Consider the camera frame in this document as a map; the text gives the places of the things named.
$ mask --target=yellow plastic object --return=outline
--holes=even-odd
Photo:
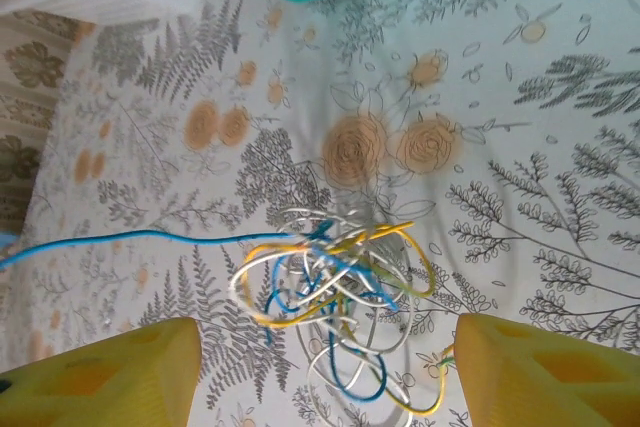
[[[184,427],[200,370],[171,319],[0,374],[0,427]]]
[[[489,315],[458,319],[474,427],[640,425],[640,357]]]

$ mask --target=floral tablecloth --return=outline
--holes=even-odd
[[[401,306],[378,330],[411,329],[388,368],[416,403],[464,312],[640,353],[638,32],[640,0],[207,0],[195,18],[88,29],[23,243],[227,236],[272,230],[287,206],[357,205],[414,221],[436,265],[412,324]],[[190,425],[320,425],[312,396],[336,425],[397,425],[385,399],[307,387],[326,338],[286,331],[267,348],[230,304],[250,247],[136,239],[23,262],[2,364],[193,316],[207,323]],[[415,426],[471,425],[448,376],[443,408]]]

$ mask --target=tangled wires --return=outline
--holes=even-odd
[[[342,392],[353,401],[372,402],[383,394],[407,411],[405,426],[412,423],[414,415],[430,415],[440,404],[445,389],[444,366],[453,361],[452,347],[445,349],[440,362],[440,391],[432,406],[420,409],[412,401],[407,389],[388,375],[384,356],[400,349],[407,341],[410,329],[401,329],[397,341],[386,347],[374,347],[373,339],[381,311],[398,311],[398,304],[408,309],[407,325],[414,315],[413,298],[430,296],[435,289],[435,272],[416,241],[405,232],[413,225],[364,225],[356,219],[356,211],[340,216],[319,210],[291,208],[280,212],[280,231],[288,232],[298,243],[266,243],[254,248],[245,264],[232,276],[229,294],[232,300],[249,312],[267,329],[311,324],[326,332],[328,345],[311,359],[307,381],[311,391],[314,375],[327,385]],[[303,230],[310,234],[301,234]],[[390,259],[393,247],[390,240],[399,236],[419,254],[427,271],[429,288],[420,292],[407,280],[399,262]],[[249,272],[252,268],[270,262],[272,292],[260,309],[252,299]],[[280,312],[292,318],[274,315],[273,304]],[[357,337],[360,322],[354,317],[357,308],[373,311],[373,322],[366,341]],[[336,366],[336,356],[347,355],[357,363],[348,381],[342,379]],[[322,358],[329,361],[329,373],[319,366]],[[363,370],[368,368],[379,386],[370,395],[353,392]],[[316,396],[311,400],[318,416],[328,425],[335,424],[325,409],[318,405]]]

